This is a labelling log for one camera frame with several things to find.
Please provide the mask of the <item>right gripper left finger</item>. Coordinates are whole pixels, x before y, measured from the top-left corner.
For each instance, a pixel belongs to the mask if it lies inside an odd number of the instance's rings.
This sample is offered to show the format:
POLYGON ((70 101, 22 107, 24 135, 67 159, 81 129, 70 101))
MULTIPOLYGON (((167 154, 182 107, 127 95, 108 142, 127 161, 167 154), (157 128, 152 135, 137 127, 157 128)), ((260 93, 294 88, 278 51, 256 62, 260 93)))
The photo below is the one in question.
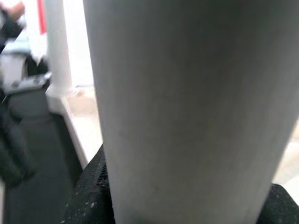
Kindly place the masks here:
POLYGON ((115 223, 103 145, 84 168, 60 223, 115 223))

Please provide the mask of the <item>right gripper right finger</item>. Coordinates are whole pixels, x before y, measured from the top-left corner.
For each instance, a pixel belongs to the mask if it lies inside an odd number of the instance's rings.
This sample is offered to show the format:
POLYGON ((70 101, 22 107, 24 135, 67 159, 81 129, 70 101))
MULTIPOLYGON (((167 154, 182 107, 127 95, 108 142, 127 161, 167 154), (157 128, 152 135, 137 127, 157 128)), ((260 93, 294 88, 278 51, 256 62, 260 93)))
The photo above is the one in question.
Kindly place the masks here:
POLYGON ((257 224, 298 224, 299 206, 286 189, 272 184, 257 224))

